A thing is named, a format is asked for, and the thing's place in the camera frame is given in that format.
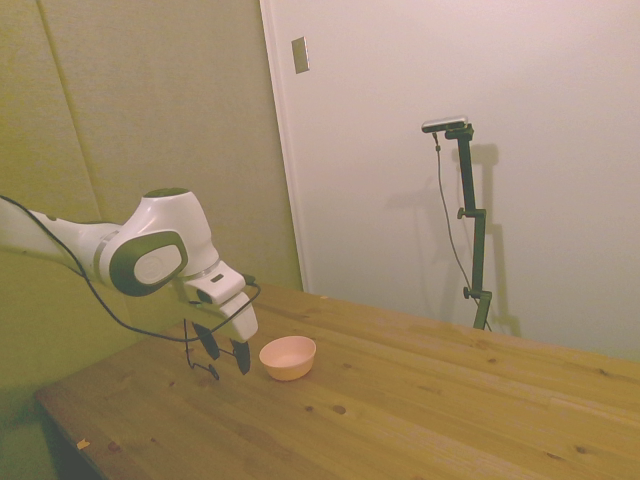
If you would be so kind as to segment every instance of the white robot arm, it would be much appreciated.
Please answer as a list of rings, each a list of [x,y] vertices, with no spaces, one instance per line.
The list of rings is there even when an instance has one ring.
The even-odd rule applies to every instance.
[[[30,213],[76,256],[92,281],[125,295],[149,295],[169,282],[181,301],[224,322],[249,303],[244,277],[227,266],[195,195],[170,188],[147,193],[124,225],[73,223]],[[0,249],[52,260],[82,274],[76,261],[20,207],[0,200]],[[245,342],[258,329],[249,304],[220,332]]]

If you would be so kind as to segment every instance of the black cable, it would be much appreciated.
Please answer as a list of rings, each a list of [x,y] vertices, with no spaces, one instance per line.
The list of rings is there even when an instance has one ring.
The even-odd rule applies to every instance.
[[[462,262],[460,261],[460,257],[458,257],[458,250],[456,249],[455,244],[453,243],[453,235],[451,234],[451,221],[449,220],[449,209],[447,208],[447,202],[444,199],[444,191],[442,189],[442,166],[440,161],[440,144],[438,143],[438,134],[436,132],[432,132],[433,139],[436,142],[436,154],[438,155],[438,186],[440,188],[440,198],[442,199],[442,206],[444,207],[444,217],[447,220],[447,232],[449,233],[449,243],[451,244],[451,249],[453,250],[453,255],[456,257],[456,262],[458,263],[458,267],[460,267],[460,271],[464,276],[464,281],[467,284],[467,288],[471,290],[471,283],[469,282],[469,277],[467,276],[467,272],[465,272],[464,267],[462,266]],[[476,303],[476,306],[479,305],[478,300],[471,297],[473,301]],[[491,325],[489,322],[485,322],[490,332],[493,332],[491,329]]]
[[[29,209],[27,209],[24,205],[20,204],[19,202],[9,198],[9,197],[5,197],[4,195],[0,195],[0,198],[11,203],[12,205],[15,205],[16,207],[18,207],[20,210],[22,210],[23,212],[25,212],[25,214],[31,219],[33,220],[33,222],[38,225],[38,227],[40,227],[40,229],[42,229],[42,231],[44,233],[47,234],[47,236],[49,238],[51,238],[54,242],[56,242],[58,245],[60,245],[73,259],[73,261],[75,262],[75,264],[78,266],[78,269],[80,270],[80,276],[84,279],[84,281],[87,283],[87,286],[89,287],[89,290],[91,290],[91,293],[93,293],[94,297],[98,300],[98,302],[100,303],[100,305],[102,305],[102,308],[104,308],[106,310],[106,312],[109,314],[109,316],[116,321],[116,323],[118,325],[120,325],[121,327],[126,328],[127,330],[131,330],[132,332],[136,332],[136,333],[141,333],[143,335],[148,335],[150,337],[156,337],[156,338],[161,338],[163,340],[168,340],[170,342],[180,342],[180,343],[189,343],[189,342],[195,342],[197,340],[202,340],[204,337],[207,337],[208,335],[212,334],[213,332],[215,332],[216,330],[218,330],[219,328],[225,326],[227,323],[229,323],[230,321],[232,321],[236,316],[238,316],[245,308],[247,308],[249,305],[251,305],[251,303],[253,303],[253,301],[258,298],[258,295],[260,295],[260,292],[262,291],[262,289],[260,288],[260,285],[258,285],[257,283],[253,282],[251,284],[249,284],[249,286],[251,287],[255,287],[257,289],[257,292],[253,295],[253,297],[251,297],[247,302],[245,302],[244,305],[242,305],[242,307],[240,307],[238,310],[236,310],[231,316],[229,316],[229,318],[227,318],[224,322],[220,323],[219,325],[217,325],[216,327],[210,329],[209,331],[207,331],[207,333],[203,333],[202,335],[199,335],[197,337],[192,337],[192,338],[178,338],[178,337],[170,337],[168,335],[162,335],[161,333],[155,333],[155,332],[150,332],[148,330],[142,330],[140,328],[136,328],[133,327],[131,325],[128,325],[126,323],[124,323],[122,320],[120,320],[115,313],[113,313],[113,311],[109,308],[109,306],[105,303],[105,301],[102,299],[102,297],[100,297],[100,294],[96,291],[95,287],[93,286],[93,284],[91,283],[91,280],[89,279],[84,267],[82,266],[82,264],[80,263],[80,260],[78,260],[78,257],[75,256],[75,254],[71,251],[71,249],[69,247],[67,247],[67,245],[65,245],[65,243],[60,240],[58,237],[56,237],[54,235],[53,232],[51,232],[51,230],[49,230],[40,220],[38,220],[38,218],[31,213],[31,211],[29,211]]]

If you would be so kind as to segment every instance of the bowl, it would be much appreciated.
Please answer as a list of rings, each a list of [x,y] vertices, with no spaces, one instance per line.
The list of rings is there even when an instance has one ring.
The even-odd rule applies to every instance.
[[[282,337],[260,350],[260,362],[276,380],[290,381],[306,375],[313,365],[316,344],[307,337]]]

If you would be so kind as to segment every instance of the wood grain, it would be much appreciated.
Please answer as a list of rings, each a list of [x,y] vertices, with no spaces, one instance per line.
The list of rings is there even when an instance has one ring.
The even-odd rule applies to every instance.
[[[638,364],[269,285],[255,306],[246,376],[150,339],[37,397],[108,479],[640,478]],[[257,354],[286,335],[317,354],[278,382]]]

